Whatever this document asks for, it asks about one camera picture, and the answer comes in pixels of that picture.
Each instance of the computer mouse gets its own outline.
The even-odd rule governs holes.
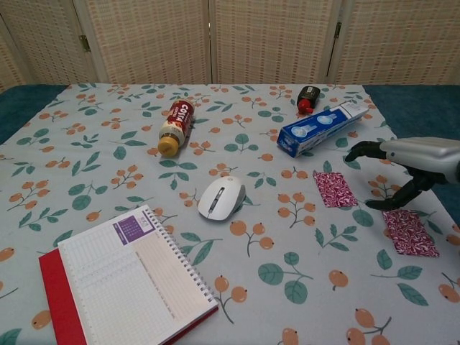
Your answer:
[[[201,196],[198,212],[207,219],[224,221],[241,205],[245,196],[246,187],[238,178],[218,178]]]

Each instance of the small bottle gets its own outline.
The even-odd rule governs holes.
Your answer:
[[[306,86],[297,97],[299,114],[312,114],[321,90],[315,86]]]
[[[190,131],[193,104],[185,99],[175,101],[160,129],[158,151],[165,157],[175,156]]]

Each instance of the bottle cap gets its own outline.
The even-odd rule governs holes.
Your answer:
[[[302,101],[299,102],[297,105],[299,109],[299,113],[301,114],[312,114],[313,108],[311,108],[311,103],[309,99],[304,98]]]
[[[165,157],[172,157],[179,150],[179,143],[172,137],[163,137],[158,142],[158,151]]]

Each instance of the teal carpet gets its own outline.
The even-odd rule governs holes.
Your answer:
[[[27,85],[0,94],[0,144],[51,102],[65,86]],[[460,140],[460,86],[364,86],[398,138]],[[460,224],[460,185],[433,188]]]
[[[0,144],[61,93],[66,85],[23,85],[0,93]]]

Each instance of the gold bottle cap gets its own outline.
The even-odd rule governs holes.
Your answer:
[[[158,142],[158,151],[165,157],[172,157],[178,153],[179,143],[172,137],[163,137]]]

